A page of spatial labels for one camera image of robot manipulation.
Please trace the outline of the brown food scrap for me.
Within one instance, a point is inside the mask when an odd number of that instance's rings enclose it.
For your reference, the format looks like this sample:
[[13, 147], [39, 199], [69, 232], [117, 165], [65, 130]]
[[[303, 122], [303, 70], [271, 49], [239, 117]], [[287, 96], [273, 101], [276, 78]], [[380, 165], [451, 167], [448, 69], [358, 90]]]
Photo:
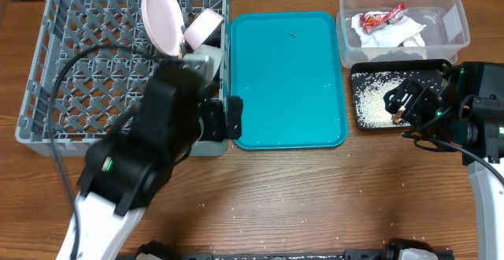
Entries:
[[404, 119], [402, 117], [403, 110], [399, 110], [396, 114], [392, 116], [392, 123], [394, 125], [400, 125], [404, 122]]

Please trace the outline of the white rice pile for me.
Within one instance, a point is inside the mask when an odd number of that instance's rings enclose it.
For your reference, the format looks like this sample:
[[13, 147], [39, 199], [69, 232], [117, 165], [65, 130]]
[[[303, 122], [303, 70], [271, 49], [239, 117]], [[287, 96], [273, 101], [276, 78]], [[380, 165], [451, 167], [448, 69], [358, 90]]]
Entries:
[[393, 122], [392, 115], [386, 111], [385, 94], [396, 88], [403, 78], [393, 76], [389, 72], [358, 73], [356, 80], [356, 112], [357, 121], [363, 128], [398, 127]]

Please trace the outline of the grey small bowl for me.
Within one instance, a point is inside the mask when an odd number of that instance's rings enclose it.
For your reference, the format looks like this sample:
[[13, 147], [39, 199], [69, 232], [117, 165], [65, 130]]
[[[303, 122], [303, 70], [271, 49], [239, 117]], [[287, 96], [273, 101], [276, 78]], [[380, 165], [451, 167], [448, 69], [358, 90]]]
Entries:
[[209, 59], [212, 62], [212, 72], [208, 72], [208, 79], [209, 81], [212, 81], [219, 71], [222, 61], [223, 52], [221, 48], [202, 44], [194, 51], [194, 54], [203, 54], [209, 56]]

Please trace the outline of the white shallow bowl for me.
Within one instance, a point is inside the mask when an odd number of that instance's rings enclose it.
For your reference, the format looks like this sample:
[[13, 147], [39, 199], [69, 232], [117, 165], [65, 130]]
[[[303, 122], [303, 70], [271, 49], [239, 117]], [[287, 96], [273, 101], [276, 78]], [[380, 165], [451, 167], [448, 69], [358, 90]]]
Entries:
[[224, 18], [212, 9], [204, 9], [192, 24], [186, 29], [183, 37], [192, 50], [201, 46], [221, 26]]

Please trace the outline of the large white round plate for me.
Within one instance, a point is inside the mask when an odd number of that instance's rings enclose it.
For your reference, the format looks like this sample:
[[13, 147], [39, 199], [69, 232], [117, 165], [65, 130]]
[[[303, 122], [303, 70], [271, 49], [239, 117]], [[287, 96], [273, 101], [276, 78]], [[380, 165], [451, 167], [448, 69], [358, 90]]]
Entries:
[[183, 16], [177, 0], [141, 0], [142, 21], [147, 36], [161, 53], [178, 57], [184, 43]]

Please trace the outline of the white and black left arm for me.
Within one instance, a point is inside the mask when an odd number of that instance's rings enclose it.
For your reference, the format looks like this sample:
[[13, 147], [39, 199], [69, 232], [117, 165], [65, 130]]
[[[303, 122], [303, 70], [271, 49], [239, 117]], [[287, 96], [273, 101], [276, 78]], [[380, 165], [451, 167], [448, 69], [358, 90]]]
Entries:
[[114, 259], [196, 141], [241, 136], [243, 100], [229, 97], [225, 111], [199, 69], [194, 62], [163, 61], [139, 108], [121, 114], [89, 146], [59, 259]]

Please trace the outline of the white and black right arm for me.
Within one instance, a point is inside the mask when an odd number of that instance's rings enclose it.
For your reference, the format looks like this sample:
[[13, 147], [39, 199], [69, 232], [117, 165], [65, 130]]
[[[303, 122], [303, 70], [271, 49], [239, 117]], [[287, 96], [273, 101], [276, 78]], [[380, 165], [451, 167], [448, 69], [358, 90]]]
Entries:
[[439, 93], [403, 80], [385, 109], [411, 125], [402, 137], [432, 152], [459, 152], [476, 206], [478, 257], [503, 257], [503, 66], [469, 61], [442, 67]]

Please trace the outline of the clear plastic waste bin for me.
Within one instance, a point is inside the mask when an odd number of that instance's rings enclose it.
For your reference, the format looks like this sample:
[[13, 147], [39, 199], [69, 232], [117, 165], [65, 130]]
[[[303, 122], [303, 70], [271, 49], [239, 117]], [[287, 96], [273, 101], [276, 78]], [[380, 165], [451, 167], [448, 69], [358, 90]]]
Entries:
[[[425, 46], [361, 47], [361, 40], [351, 27], [359, 13], [390, 12], [406, 5], [404, 16], [426, 27], [421, 32]], [[339, 0], [336, 16], [341, 63], [351, 68], [357, 63], [445, 59], [454, 64], [458, 51], [470, 43], [469, 26], [461, 0]]]

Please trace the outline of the black rectangular tray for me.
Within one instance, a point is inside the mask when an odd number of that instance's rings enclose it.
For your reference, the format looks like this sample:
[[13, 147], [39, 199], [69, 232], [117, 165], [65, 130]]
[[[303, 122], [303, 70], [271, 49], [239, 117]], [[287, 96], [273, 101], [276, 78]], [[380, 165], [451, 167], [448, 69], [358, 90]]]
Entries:
[[[440, 70], [442, 67], [449, 67], [450, 62], [436, 59], [436, 60], [413, 60], [413, 61], [382, 61], [382, 62], [366, 62], [357, 63], [351, 67], [350, 80], [353, 90], [353, 103], [356, 115], [357, 126], [361, 130], [378, 130], [385, 128], [366, 129], [360, 126], [357, 121], [356, 101], [355, 96], [356, 83], [353, 76], [358, 73], [376, 73], [376, 72], [389, 72], [393, 76], [401, 77], [403, 80], [413, 80], [421, 84], [423, 87], [432, 90], [438, 94], [443, 88], [443, 78]], [[390, 128], [408, 128], [410, 124], [403, 122], [398, 127]]]

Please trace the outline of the teal serving tray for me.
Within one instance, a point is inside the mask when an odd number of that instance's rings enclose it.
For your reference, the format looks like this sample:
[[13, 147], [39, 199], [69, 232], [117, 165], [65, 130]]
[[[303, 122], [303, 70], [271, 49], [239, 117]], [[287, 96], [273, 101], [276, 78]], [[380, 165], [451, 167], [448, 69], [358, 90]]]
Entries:
[[335, 20], [254, 13], [231, 25], [230, 87], [243, 100], [245, 150], [337, 147], [348, 136]]

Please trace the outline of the crumpled white paper napkin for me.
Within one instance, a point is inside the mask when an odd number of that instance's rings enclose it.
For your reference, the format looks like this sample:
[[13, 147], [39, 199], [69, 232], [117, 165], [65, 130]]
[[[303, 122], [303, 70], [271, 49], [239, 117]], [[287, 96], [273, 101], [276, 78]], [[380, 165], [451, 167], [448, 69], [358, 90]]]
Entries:
[[366, 34], [363, 27], [360, 25], [360, 16], [362, 16], [362, 13], [352, 17], [351, 27], [359, 35], [361, 47], [363, 48], [425, 46], [425, 42], [421, 37], [421, 32], [426, 25], [419, 24], [410, 17], [404, 16], [395, 24], [386, 25], [384, 28]]

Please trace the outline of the red snack wrapper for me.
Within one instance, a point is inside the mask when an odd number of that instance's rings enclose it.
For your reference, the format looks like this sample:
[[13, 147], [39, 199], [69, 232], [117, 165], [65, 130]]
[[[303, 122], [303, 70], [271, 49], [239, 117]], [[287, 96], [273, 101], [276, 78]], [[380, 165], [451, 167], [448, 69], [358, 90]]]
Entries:
[[359, 24], [365, 34], [371, 34], [375, 30], [384, 28], [389, 24], [395, 24], [400, 21], [406, 12], [406, 5], [399, 4], [390, 12], [365, 13], [359, 18]]

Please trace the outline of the grey plastic dish rack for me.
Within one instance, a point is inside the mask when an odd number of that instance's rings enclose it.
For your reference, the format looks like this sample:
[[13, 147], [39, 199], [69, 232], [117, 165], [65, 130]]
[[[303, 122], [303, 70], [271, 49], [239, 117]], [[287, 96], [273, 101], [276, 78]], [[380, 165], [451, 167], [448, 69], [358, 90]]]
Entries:
[[158, 64], [141, 0], [46, 0], [17, 122], [19, 143], [47, 156], [82, 156], [136, 107]]

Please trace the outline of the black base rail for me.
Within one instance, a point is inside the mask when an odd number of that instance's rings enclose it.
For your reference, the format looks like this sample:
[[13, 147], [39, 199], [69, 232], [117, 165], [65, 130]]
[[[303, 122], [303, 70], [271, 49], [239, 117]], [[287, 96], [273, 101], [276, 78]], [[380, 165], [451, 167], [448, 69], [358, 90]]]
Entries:
[[168, 259], [168, 260], [379, 260], [392, 259], [384, 256], [386, 248], [357, 249], [330, 253], [270, 253], [270, 254], [212, 254], [209, 252], [195, 252], [179, 254], [162, 243], [151, 241], [143, 244], [135, 254], [125, 256], [124, 259]]

